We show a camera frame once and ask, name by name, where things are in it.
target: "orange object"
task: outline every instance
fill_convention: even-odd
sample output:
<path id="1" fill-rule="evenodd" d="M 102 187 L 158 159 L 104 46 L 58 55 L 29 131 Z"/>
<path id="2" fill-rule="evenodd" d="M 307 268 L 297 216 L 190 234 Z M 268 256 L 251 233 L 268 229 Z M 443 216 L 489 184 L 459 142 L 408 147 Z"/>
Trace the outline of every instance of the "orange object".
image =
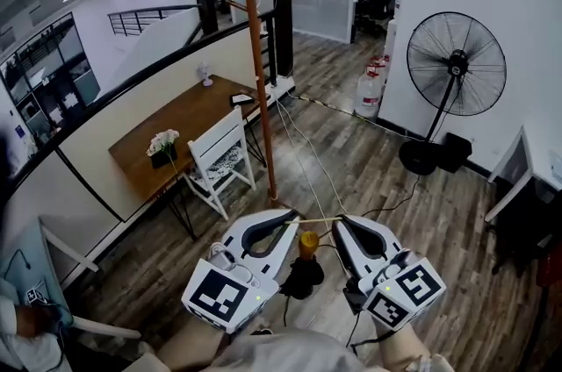
<path id="1" fill-rule="evenodd" d="M 304 232 L 299 240 L 299 256 L 302 260 L 312 260 L 320 238 L 316 232 Z"/>

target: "white chair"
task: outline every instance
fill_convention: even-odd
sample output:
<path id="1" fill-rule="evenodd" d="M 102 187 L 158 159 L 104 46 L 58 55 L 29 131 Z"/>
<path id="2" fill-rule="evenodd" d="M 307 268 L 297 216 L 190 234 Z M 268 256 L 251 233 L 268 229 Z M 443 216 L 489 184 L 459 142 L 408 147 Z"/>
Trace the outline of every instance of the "white chair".
<path id="1" fill-rule="evenodd" d="M 219 193 L 235 178 L 247 183 L 253 190 L 256 189 L 254 174 L 249 164 L 248 145 L 240 107 L 236 105 L 234 110 L 211 129 L 187 144 L 197 167 L 188 175 L 184 175 L 185 180 L 193 193 L 228 220 L 227 212 L 220 203 Z M 246 163 L 248 177 L 244 177 L 234 170 L 241 160 Z M 226 180 L 215 188 L 215 185 L 225 177 L 227 177 Z M 201 193 L 198 188 L 208 193 L 208 196 Z"/>

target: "wooden pole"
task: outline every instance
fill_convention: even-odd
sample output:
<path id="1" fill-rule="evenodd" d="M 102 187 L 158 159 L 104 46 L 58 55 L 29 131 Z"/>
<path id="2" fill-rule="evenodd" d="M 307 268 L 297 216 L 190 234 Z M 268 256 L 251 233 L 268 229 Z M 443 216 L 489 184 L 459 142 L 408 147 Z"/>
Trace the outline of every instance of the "wooden pole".
<path id="1" fill-rule="evenodd" d="M 271 150 L 270 117 L 267 112 L 267 98 L 265 96 L 265 80 L 263 79 L 262 49 L 260 48 L 260 20 L 257 17 L 256 0 L 246 0 L 249 21 L 249 37 L 252 42 L 254 56 L 254 70 L 256 72 L 257 95 L 262 113 L 263 143 L 265 144 L 265 157 L 267 172 L 270 178 L 270 199 L 277 201 L 277 185 L 275 184 L 275 171 L 273 169 L 273 151 Z"/>

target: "wooden floor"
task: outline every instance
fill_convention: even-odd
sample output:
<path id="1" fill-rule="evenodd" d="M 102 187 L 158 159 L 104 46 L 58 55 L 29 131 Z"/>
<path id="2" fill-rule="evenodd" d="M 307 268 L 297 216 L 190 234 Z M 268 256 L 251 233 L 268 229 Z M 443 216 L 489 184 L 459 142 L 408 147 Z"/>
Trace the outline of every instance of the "wooden floor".
<path id="1" fill-rule="evenodd" d="M 357 78 L 364 64 L 380 54 L 384 41 L 359 34 L 356 44 L 296 34 L 294 36 L 296 93 L 352 108 Z M 351 214 L 390 207 L 412 193 L 416 176 L 407 172 L 397 153 L 404 139 L 357 118 L 287 97 L 284 101 L 296 125 L 313 142 L 343 204 Z M 308 217 L 321 214 L 285 134 L 277 109 L 270 110 L 275 172 L 279 198 Z M 310 148 L 293 130 L 297 153 L 327 216 L 341 213 L 334 192 Z M 260 132 L 259 124 L 255 125 Z M 68 290 L 73 312 L 100 322 L 135 328 L 159 347 L 191 316 L 180 296 L 199 257 L 220 238 L 237 217 L 268 208 L 267 174 L 252 159 L 257 191 L 238 182 L 222 195 L 230 216 L 227 223 L 207 205 L 189 196 L 188 211 L 200 237 L 193 243 L 167 207 L 152 208 L 127 236 Z M 448 291 L 414 327 L 433 352 L 446 356 L 456 371 L 511 371 L 518 364 L 532 327 L 540 289 L 535 271 L 522 279 L 506 266 L 491 275 L 494 236 L 484 230 L 484 214 L 492 206 L 494 186 L 471 170 L 456 174 L 437 170 L 422 177 L 413 198 L 395 211 L 373 213 L 388 225 L 404 247 L 426 255 Z M 323 233 L 323 225 L 315 227 Z M 278 278 L 282 282 L 291 252 Z M 330 334 L 345 343 L 355 318 L 345 302 L 345 275 L 334 249 L 322 248 L 319 263 L 324 283 L 303 302 L 292 300 L 289 326 Z M 273 297 L 247 331 L 257 326 L 283 327 L 285 299 Z M 373 336 L 373 324 L 363 314 L 354 341 Z M 103 338 L 83 339 L 112 350 Z M 360 347 L 360 358 L 378 363 L 376 346 Z"/>

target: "wooden table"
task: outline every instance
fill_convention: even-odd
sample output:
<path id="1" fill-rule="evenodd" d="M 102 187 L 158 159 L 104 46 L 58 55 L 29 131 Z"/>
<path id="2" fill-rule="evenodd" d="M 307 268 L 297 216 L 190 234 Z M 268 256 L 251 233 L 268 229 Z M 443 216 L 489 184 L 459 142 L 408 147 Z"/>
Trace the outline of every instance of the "wooden table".
<path id="1" fill-rule="evenodd" d="M 233 110 L 230 96 L 244 93 L 255 99 L 252 104 L 241 105 L 243 118 L 259 107 L 254 89 L 216 75 L 211 78 L 213 85 L 204 87 L 198 83 L 188 89 L 110 147 L 110 154 L 143 202 L 165 190 L 176 178 L 171 164 L 154 169 L 147 156 L 150 140 L 158 132 L 168 129 L 179 132 L 174 143 L 177 152 L 174 163 L 181 173 L 193 165 L 187 142 L 196 140 Z"/>

